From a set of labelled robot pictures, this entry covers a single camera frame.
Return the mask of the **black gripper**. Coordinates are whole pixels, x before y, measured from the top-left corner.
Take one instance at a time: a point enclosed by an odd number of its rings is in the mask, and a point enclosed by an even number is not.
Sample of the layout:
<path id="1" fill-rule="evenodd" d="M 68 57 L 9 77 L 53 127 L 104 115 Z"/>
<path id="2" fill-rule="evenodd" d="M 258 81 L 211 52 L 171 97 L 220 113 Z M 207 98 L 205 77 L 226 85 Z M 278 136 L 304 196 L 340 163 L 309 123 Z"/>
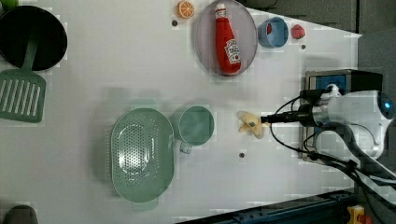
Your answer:
<path id="1" fill-rule="evenodd" d="M 264 116 L 261 117 L 262 123 L 289 123 L 289 122 L 300 122 L 302 125 L 313 125 L 313 112 L 312 112 L 312 105 L 305 104 L 300 105 L 297 111 L 288 111 L 283 112 L 281 114 L 276 114 L 275 117 L 273 116 Z"/>

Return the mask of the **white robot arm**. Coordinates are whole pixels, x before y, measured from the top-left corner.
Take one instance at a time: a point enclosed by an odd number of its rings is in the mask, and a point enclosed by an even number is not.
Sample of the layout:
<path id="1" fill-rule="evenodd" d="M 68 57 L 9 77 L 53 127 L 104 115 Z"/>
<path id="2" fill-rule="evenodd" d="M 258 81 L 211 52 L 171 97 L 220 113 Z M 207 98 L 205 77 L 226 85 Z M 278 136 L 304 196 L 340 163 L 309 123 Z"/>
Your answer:
<path id="1" fill-rule="evenodd" d="M 304 102 L 296 110 L 277 110 L 260 121 L 299 122 L 316 131 L 310 135 L 314 148 L 295 148 L 311 160 L 349 175 L 365 191 L 373 193 L 390 209 L 395 207 L 395 173 L 378 161 L 386 132 L 395 118 L 394 103 L 381 91 L 301 91 Z"/>

